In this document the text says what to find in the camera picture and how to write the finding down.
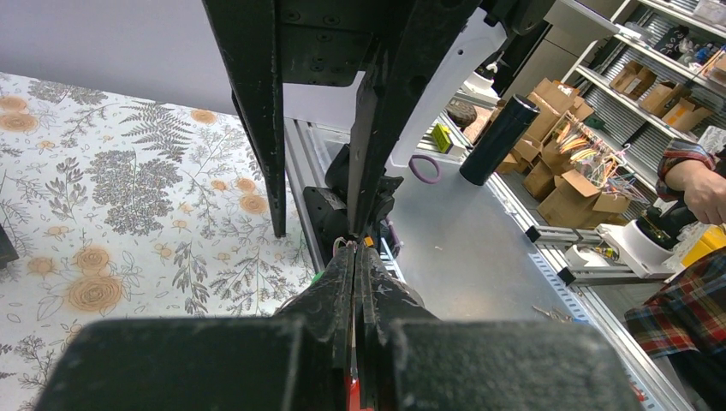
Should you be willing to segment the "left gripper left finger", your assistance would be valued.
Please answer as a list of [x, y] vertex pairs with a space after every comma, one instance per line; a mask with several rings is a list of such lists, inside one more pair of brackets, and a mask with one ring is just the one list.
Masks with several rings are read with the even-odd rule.
[[112, 319], [85, 327], [38, 410], [345, 410], [354, 247], [270, 317]]

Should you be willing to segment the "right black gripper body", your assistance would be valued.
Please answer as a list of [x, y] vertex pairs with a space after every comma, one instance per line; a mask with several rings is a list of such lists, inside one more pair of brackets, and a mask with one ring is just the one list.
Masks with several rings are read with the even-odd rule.
[[276, 1], [276, 83], [346, 87], [359, 72], [386, 84], [407, 1]]

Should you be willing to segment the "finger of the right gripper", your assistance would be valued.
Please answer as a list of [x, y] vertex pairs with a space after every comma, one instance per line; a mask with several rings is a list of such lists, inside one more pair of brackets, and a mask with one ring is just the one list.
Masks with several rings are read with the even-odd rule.
[[357, 92], [350, 134], [348, 232], [368, 225], [384, 166], [476, 1], [390, 1], [372, 66]]
[[275, 1], [204, 1], [233, 103], [265, 180], [274, 235], [286, 235], [283, 82]]

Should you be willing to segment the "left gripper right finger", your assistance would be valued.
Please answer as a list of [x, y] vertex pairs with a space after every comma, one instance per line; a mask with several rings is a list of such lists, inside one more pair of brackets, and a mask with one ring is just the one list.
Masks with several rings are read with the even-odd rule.
[[592, 326], [444, 321], [384, 269], [354, 263], [360, 407], [370, 410], [638, 410], [615, 350]]

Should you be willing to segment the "red tag key bunch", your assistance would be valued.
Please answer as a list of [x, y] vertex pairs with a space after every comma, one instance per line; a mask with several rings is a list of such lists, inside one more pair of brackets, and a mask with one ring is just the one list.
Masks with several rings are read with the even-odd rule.
[[334, 370], [341, 375], [346, 410], [373, 410], [367, 404], [365, 369], [365, 314], [358, 250], [366, 250], [356, 241], [343, 236], [333, 241], [333, 260], [328, 271], [339, 281], [336, 292], [336, 333]]

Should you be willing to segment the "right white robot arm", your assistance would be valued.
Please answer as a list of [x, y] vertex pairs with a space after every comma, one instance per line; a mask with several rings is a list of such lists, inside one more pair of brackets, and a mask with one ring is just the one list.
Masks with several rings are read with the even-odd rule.
[[276, 236], [286, 232], [283, 88], [357, 86], [344, 233], [374, 223], [384, 172], [482, 63], [531, 32], [550, 1], [207, 1], [236, 112], [261, 166]]

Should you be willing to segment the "person's hand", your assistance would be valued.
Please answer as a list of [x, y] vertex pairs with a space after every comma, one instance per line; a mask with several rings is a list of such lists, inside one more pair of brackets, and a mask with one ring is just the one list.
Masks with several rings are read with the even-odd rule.
[[725, 223], [725, 178], [697, 160], [685, 160], [666, 174], [666, 185], [679, 192], [701, 223]]

